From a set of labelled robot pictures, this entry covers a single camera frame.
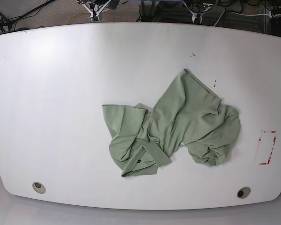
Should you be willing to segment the green T-shirt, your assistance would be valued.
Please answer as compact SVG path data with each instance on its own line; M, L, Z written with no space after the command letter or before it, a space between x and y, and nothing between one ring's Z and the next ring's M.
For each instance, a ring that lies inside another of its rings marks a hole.
M241 129L238 110L188 70L175 77L152 110L103 105L110 155L122 177L154 175L185 146L196 163L223 164Z

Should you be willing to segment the white power strip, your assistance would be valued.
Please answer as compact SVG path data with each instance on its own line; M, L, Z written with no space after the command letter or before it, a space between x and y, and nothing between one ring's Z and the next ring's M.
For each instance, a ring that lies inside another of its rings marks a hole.
M281 17L281 1L280 2L274 2L272 4L273 9L270 12L270 18L279 18Z

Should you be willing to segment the red tape rectangle marking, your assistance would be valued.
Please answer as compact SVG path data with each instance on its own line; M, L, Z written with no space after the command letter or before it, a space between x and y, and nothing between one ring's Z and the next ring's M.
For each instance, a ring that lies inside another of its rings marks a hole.
M264 130L258 140L256 161L258 165L268 165L275 146L277 131Z

